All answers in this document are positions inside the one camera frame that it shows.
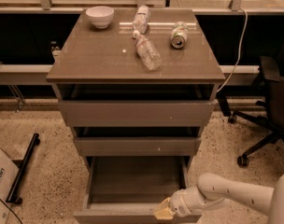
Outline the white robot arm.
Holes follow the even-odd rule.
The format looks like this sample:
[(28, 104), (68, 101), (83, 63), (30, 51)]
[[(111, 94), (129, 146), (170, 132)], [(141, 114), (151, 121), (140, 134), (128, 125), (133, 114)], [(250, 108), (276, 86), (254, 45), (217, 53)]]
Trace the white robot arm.
[(222, 208), (228, 200), (268, 216), (267, 224), (284, 224), (284, 175), (271, 188), (204, 173), (195, 186), (180, 189), (158, 204), (153, 215), (159, 220), (189, 217), (199, 210)]

